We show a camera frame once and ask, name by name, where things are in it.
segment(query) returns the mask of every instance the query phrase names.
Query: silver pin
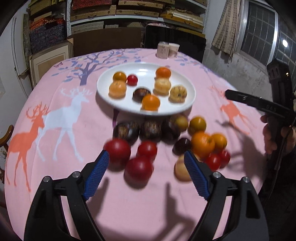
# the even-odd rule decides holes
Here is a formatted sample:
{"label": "silver pin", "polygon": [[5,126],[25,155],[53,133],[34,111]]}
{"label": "silver pin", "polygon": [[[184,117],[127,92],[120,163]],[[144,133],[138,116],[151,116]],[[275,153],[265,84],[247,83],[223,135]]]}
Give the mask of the silver pin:
{"label": "silver pin", "polygon": [[213,172],[213,176],[215,178],[219,178],[219,177],[221,177],[221,173],[220,172]]}
{"label": "silver pin", "polygon": [[77,178],[80,176],[80,172],[73,172],[72,177]]}
{"label": "silver pin", "polygon": [[245,183],[249,183],[250,182],[250,179],[248,177],[243,177],[242,180],[245,182]]}
{"label": "silver pin", "polygon": [[46,177],[43,178],[43,181],[44,181],[45,183],[49,182],[49,180],[50,180],[50,176],[46,176]]}

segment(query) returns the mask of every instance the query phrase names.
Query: table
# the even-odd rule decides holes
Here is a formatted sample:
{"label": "table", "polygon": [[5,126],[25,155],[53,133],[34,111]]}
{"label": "table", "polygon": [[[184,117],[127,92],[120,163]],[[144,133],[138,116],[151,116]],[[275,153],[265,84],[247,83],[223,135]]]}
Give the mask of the table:
{"label": "table", "polygon": [[[265,166],[260,114],[254,108],[226,100],[223,92],[234,88],[198,61],[182,53],[176,59],[162,60],[155,53],[153,49],[93,53],[58,63],[43,76],[19,115],[6,166],[7,209],[13,229],[21,238],[30,203],[44,176],[59,179],[80,171],[112,138],[117,122],[143,120],[114,110],[96,94],[98,77],[126,62],[156,63],[188,77],[197,91],[189,118],[205,117],[207,132],[221,132],[228,139],[232,158],[220,172],[232,179],[248,176],[260,190]],[[132,156],[139,143],[132,147]],[[130,188],[123,172],[106,172],[87,205],[107,241],[188,239],[206,201],[192,183],[181,183],[174,177],[177,157],[171,150],[170,145],[158,144],[155,170],[145,189]],[[226,201],[216,237],[225,227],[230,201]],[[66,199],[62,202],[69,230],[78,237]]]}

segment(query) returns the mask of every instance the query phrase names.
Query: plaid curtain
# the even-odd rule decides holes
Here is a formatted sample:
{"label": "plaid curtain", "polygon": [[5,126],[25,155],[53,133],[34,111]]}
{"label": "plaid curtain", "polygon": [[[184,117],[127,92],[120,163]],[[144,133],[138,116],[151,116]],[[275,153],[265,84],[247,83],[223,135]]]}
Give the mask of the plaid curtain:
{"label": "plaid curtain", "polygon": [[226,0],[212,45],[233,56],[239,29],[239,8],[241,0]]}

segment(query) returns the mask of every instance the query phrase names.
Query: white cup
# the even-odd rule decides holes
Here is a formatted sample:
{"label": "white cup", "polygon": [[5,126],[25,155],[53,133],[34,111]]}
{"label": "white cup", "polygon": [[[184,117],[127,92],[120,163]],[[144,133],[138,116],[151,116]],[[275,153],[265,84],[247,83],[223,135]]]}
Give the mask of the white cup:
{"label": "white cup", "polygon": [[170,50],[168,52],[168,57],[169,58],[176,58],[180,45],[174,44],[174,43],[169,43],[169,45],[170,45]]}

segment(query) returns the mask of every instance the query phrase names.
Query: white plate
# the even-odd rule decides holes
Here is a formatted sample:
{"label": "white plate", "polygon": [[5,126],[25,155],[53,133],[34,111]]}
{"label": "white plate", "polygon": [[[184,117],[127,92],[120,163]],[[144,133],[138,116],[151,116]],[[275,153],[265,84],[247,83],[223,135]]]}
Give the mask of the white plate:
{"label": "white plate", "polygon": [[[112,67],[102,73],[102,75],[99,77],[97,81],[98,94],[102,97],[103,100],[105,100],[116,109],[140,115],[173,115],[189,109],[193,105],[196,97],[195,88],[185,76],[173,70],[171,70],[172,75],[170,77],[172,87],[174,87],[175,85],[183,85],[187,89],[187,98],[184,103],[171,103],[168,100],[168,96],[158,96],[158,98],[160,99],[160,107],[158,111],[145,111],[141,110],[142,105],[140,103],[132,100],[133,92],[137,88],[144,87],[149,89],[151,93],[153,93],[155,71],[159,67],[159,65],[146,62],[127,63]],[[119,100],[112,99],[108,95],[109,86],[113,82],[113,75],[117,71],[124,72],[126,76],[130,74],[135,74],[138,77],[137,86],[127,85],[126,96],[123,99]]]}

